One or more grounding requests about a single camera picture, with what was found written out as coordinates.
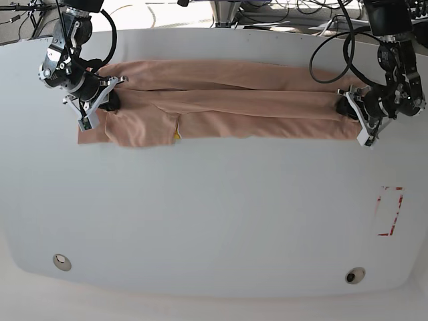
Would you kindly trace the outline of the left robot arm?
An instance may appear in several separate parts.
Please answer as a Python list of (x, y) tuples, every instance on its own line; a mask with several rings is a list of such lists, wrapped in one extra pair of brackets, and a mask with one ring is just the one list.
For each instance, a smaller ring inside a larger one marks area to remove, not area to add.
[(364, 6), (372, 36), (379, 41), (377, 61), (385, 72), (386, 84), (369, 80), (353, 66), (348, 51), (355, 40), (348, 35), (343, 47), (344, 59), (366, 86), (351, 86), (348, 91), (338, 93), (346, 99), (345, 114), (357, 119), (362, 127), (357, 141), (370, 146), (389, 124), (383, 121), (385, 118), (392, 121), (398, 114), (416, 116), (425, 109), (426, 101), (410, 38), (413, 24), (407, 2), (365, 1)]

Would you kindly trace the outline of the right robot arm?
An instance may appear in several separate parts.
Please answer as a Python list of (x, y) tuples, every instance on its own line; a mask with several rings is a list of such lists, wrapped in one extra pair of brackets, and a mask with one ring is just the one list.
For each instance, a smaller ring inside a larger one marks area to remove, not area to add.
[[(111, 16), (102, 8), (103, 1), (56, 1), (58, 22), (39, 68), (39, 79), (48, 88), (60, 88), (67, 95), (63, 103), (71, 106), (78, 116), (80, 130), (86, 131), (100, 123), (97, 110), (116, 111), (120, 100), (114, 88), (126, 82), (126, 76), (101, 76), (116, 51), (117, 29)], [(85, 60), (80, 57), (82, 46), (93, 32), (91, 14), (100, 13), (112, 29), (110, 51), (105, 59)]]

